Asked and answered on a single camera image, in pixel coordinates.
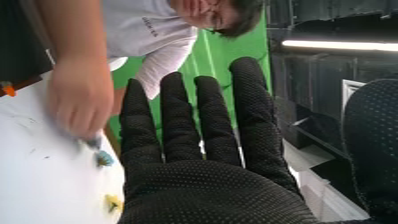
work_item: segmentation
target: white shirt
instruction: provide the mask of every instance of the white shirt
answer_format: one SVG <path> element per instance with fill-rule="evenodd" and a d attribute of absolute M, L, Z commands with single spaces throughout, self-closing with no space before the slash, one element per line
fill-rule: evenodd
<path fill-rule="evenodd" d="M 168 0 L 103 0 L 108 58 L 144 56 L 135 78 L 147 97 L 160 92 L 160 80 L 177 71 L 197 38 Z"/>

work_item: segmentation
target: yellow object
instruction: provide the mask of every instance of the yellow object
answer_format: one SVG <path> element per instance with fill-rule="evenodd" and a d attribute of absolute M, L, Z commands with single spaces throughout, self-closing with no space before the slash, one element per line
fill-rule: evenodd
<path fill-rule="evenodd" d="M 119 212 L 122 212 L 124 203 L 119 200 L 117 196 L 106 195 L 104 200 L 106 200 L 106 205 L 108 205 L 108 212 L 112 213 L 115 210 L 119 210 Z"/>

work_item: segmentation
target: finger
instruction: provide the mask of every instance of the finger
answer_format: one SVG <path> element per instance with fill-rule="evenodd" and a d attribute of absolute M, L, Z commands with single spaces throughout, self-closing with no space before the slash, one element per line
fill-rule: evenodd
<path fill-rule="evenodd" d="M 80 107 L 71 118 L 71 130 L 74 130 L 74 134 L 78 137 L 89 139 L 92 136 L 89 135 L 89 126 L 92 120 L 92 109 L 90 107 Z"/>
<path fill-rule="evenodd" d="M 206 158 L 241 166 L 220 86 L 216 80 L 204 76 L 195 79 L 195 85 Z"/>
<path fill-rule="evenodd" d="M 396 102 L 398 80 L 380 80 L 355 91 L 344 108 L 344 145 L 371 217 L 398 215 Z"/>
<path fill-rule="evenodd" d="M 55 91 L 48 91 L 48 98 L 46 98 L 46 106 L 51 115 L 57 115 L 58 112 L 58 97 Z"/>
<path fill-rule="evenodd" d="M 275 125 L 273 101 L 266 92 L 261 67 L 252 58 L 241 58 L 232 62 L 229 70 L 245 166 L 300 194 L 282 158 L 282 136 Z"/>
<path fill-rule="evenodd" d="M 152 115 L 140 83 L 129 80 L 120 110 L 120 162 L 128 170 L 161 163 Z"/>
<path fill-rule="evenodd" d="M 90 120 L 90 125 L 89 125 L 89 132 L 87 134 L 94 137 L 99 130 L 104 128 L 106 122 L 108 122 L 108 118 L 110 118 L 110 112 L 112 112 L 112 108 L 104 109 L 101 108 L 101 110 L 96 111 L 94 113 L 94 118 Z"/>
<path fill-rule="evenodd" d="M 73 116 L 74 116 L 74 106 L 69 103 L 65 103 L 64 101 L 60 101 L 58 107 L 57 107 L 55 118 L 57 118 L 58 124 L 60 124 L 65 132 L 74 135 L 74 130 L 71 128 Z"/>
<path fill-rule="evenodd" d="M 200 137 L 179 73 L 163 78 L 160 86 L 165 160 L 167 162 L 200 160 Z"/>

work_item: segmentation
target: hair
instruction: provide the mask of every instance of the hair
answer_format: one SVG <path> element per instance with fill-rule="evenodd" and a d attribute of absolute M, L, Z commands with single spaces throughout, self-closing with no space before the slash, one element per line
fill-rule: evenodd
<path fill-rule="evenodd" d="M 234 39 L 248 33 L 259 23 L 264 1 L 263 0 L 231 0 L 232 7 L 238 11 L 240 18 L 231 28 L 213 30 L 227 39 Z"/>

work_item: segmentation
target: gloved hand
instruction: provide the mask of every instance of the gloved hand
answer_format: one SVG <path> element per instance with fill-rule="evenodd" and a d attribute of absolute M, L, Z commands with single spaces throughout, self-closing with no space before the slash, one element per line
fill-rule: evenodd
<path fill-rule="evenodd" d="M 215 79 L 195 79 L 206 160 L 181 74 L 161 81 L 163 149 L 144 90 L 129 81 L 120 112 L 126 204 L 119 223 L 316 223 L 282 159 L 256 60 L 238 60 L 231 71 L 245 168 Z"/>

